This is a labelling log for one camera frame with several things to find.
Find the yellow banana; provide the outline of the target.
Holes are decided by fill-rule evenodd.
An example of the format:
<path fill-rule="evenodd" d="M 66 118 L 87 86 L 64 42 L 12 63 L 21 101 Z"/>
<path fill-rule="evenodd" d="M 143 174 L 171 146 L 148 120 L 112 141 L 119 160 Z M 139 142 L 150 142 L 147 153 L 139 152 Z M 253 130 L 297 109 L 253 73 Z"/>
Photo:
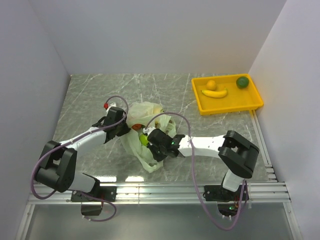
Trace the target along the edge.
<path fill-rule="evenodd" d="M 204 89 L 204 90 L 201 90 L 201 93 L 204 95 L 204 96 L 207 96 L 207 97 L 210 97 L 210 98 L 224 98 L 227 96 L 228 94 L 228 91 L 227 89 L 223 89 L 223 90 L 220 90 L 220 91 L 213 91 L 213 90 L 208 90 L 208 89 Z"/>

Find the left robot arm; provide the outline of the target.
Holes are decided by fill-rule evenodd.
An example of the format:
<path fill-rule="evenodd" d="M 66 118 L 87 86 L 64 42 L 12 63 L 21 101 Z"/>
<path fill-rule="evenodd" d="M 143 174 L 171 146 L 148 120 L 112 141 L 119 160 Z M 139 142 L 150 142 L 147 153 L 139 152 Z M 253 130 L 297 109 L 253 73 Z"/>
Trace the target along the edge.
<path fill-rule="evenodd" d="M 32 194 L 45 200 L 55 192 L 76 191 L 89 201 L 101 201 L 105 194 L 100 181 L 76 171 L 77 159 L 93 148 L 127 134 L 130 131 L 127 113 L 111 106 L 106 116 L 80 135 L 62 142 L 47 142 L 31 174 Z"/>

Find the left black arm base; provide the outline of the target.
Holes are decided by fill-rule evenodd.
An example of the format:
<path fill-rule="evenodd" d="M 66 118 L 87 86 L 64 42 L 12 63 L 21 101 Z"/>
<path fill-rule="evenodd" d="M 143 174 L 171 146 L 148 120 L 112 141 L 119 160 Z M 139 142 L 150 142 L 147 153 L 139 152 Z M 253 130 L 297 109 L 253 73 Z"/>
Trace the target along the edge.
<path fill-rule="evenodd" d="M 89 193 L 74 191 L 71 194 L 72 203 L 80 203 L 81 214 L 85 217 L 98 217 L 104 204 L 113 203 L 116 200 L 116 186 L 99 186 L 98 190 Z"/>

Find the light green apple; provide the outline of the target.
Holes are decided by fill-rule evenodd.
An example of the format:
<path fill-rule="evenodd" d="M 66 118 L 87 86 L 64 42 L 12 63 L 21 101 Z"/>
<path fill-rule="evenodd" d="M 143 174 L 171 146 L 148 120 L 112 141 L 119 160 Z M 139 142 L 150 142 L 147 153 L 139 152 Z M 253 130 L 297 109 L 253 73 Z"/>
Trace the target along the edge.
<path fill-rule="evenodd" d="M 148 136 L 145 135 L 145 134 L 141 134 L 139 136 L 139 140 L 140 140 L 140 143 L 143 145 L 143 146 L 147 146 L 149 144 L 149 141 L 148 141 Z"/>

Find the red apple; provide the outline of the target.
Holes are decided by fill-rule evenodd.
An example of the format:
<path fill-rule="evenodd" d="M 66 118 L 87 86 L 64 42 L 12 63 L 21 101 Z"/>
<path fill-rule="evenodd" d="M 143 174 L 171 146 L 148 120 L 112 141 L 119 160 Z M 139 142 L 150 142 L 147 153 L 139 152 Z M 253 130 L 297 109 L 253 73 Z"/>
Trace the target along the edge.
<path fill-rule="evenodd" d="M 143 126 L 142 126 L 141 124 L 139 124 L 139 123 L 136 123 L 136 124 L 134 124 L 134 125 L 131 126 L 131 128 L 132 128 L 133 130 L 135 130 L 135 131 L 140 130 L 142 127 L 143 127 Z"/>

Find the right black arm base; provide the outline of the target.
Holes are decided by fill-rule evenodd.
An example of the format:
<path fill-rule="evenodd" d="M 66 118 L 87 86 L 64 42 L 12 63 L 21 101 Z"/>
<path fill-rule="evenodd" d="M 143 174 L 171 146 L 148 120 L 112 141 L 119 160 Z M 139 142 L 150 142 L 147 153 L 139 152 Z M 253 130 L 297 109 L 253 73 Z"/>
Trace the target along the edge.
<path fill-rule="evenodd" d="M 235 192 L 224 189 L 221 185 L 205 185 L 202 196 L 206 202 L 218 202 L 217 209 L 222 216 L 235 217 L 238 213 L 241 194 L 244 205 L 240 211 L 243 211 L 249 200 L 249 191 L 246 184 L 243 189 L 240 185 Z"/>

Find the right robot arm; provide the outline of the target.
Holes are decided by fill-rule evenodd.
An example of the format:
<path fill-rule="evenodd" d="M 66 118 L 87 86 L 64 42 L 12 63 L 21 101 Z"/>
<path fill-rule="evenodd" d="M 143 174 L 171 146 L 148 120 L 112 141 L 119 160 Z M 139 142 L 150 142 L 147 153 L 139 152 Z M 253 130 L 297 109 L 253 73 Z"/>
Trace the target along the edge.
<path fill-rule="evenodd" d="M 220 187 L 220 194 L 226 200 L 237 195 L 243 180 L 252 178 L 260 153 L 255 144 L 233 130 L 214 137 L 184 134 L 170 137 L 158 128 L 148 127 L 143 129 L 143 135 L 147 139 L 147 148 L 158 162 L 167 157 L 200 156 L 221 159 L 228 167 Z"/>

